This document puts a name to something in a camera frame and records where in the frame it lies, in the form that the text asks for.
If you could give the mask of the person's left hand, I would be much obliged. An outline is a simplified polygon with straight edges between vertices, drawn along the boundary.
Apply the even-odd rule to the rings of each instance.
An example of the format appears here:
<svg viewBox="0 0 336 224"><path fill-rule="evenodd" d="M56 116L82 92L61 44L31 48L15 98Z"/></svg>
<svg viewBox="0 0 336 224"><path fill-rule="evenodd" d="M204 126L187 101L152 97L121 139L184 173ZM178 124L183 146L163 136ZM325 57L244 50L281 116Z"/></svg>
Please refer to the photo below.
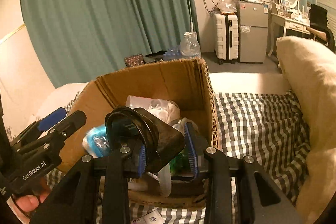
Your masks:
<svg viewBox="0 0 336 224"><path fill-rule="evenodd" d="M18 214L22 212L30 213L34 211L40 203L43 203L45 199L49 196L51 190L47 185L47 180L45 177L41 177L39 181L37 195L28 194L26 196L14 197L14 211Z"/></svg>

